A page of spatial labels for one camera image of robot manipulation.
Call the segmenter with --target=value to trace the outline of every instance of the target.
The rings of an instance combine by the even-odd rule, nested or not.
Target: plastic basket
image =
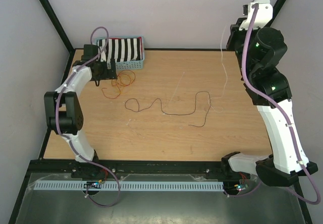
[[[113,36],[111,38],[138,38],[141,37],[141,50],[142,50],[142,59],[138,61],[127,61],[127,62],[116,62],[116,69],[117,70],[136,70],[136,69],[143,69],[143,61],[145,60],[145,49],[143,43],[143,36]],[[98,45],[99,40],[105,39],[105,37],[99,37],[96,39],[96,45]],[[110,62],[107,62],[107,68],[111,69]]]

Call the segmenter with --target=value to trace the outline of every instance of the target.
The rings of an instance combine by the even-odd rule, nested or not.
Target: black frame
[[[80,48],[73,48],[67,34],[65,33],[61,23],[59,22],[53,8],[48,0],[39,0],[48,17],[50,18],[53,26],[56,28],[62,42],[66,49],[70,53],[68,62],[64,71],[62,83],[66,80],[69,70],[72,66],[72,61],[75,55],[75,51]],[[274,5],[273,19],[266,25],[271,26],[279,11],[284,5],[286,0],[277,0]],[[197,48],[146,48],[146,50],[190,50],[190,51],[219,51],[220,49],[197,49]],[[87,166],[87,163],[79,163],[73,159],[43,159],[47,143],[49,140],[51,130],[47,129],[45,138],[39,153],[39,157],[36,160],[30,161],[28,170],[23,180],[21,189],[19,191],[11,218],[9,223],[15,223],[19,214],[19,210],[24,198],[28,182],[32,173],[71,173],[72,175],[87,178],[86,173],[82,172],[82,167]],[[217,179],[223,181],[226,184],[239,181],[240,176],[233,174],[229,178],[224,176],[221,171],[220,161],[125,161],[125,160],[100,160],[100,164],[116,170],[116,175],[125,175],[127,173],[138,174],[192,174],[195,176],[204,176],[207,179]],[[303,196],[301,186],[299,182],[294,184],[296,193]],[[307,205],[304,201],[299,200],[300,208],[306,223],[311,224],[312,220],[307,209]]]

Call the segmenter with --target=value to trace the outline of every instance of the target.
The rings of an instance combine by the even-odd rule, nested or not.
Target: gray floor
[[[31,182],[43,176],[34,175]],[[149,178],[171,177],[136,176],[133,180]],[[120,202],[110,208],[96,207],[82,191],[33,191],[32,187],[33,183],[16,223],[304,223],[295,197],[264,185],[250,196],[235,199],[222,192],[122,192]],[[101,191],[94,198],[107,204],[115,195]]]

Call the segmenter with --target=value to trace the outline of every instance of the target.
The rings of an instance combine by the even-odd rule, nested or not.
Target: white wall
[[[288,46],[279,69],[290,83],[294,116],[303,149],[318,164],[313,177],[323,194],[323,0],[288,0],[273,27]],[[309,181],[301,179],[305,197],[315,200]],[[323,204],[308,205],[313,223],[322,223]]]
[[[92,30],[143,35],[146,47],[220,48],[251,0],[49,0],[74,47]]]
[[[8,223],[46,123],[43,96],[68,53],[38,0],[0,0],[0,223]]]

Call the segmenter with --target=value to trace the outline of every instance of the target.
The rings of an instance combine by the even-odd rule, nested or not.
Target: white cable tray
[[[94,181],[54,181],[42,180],[36,183],[34,190],[86,190]],[[151,182],[151,181],[120,181],[121,191],[223,191],[223,182]],[[91,188],[100,191],[116,191],[117,183],[107,181]]]

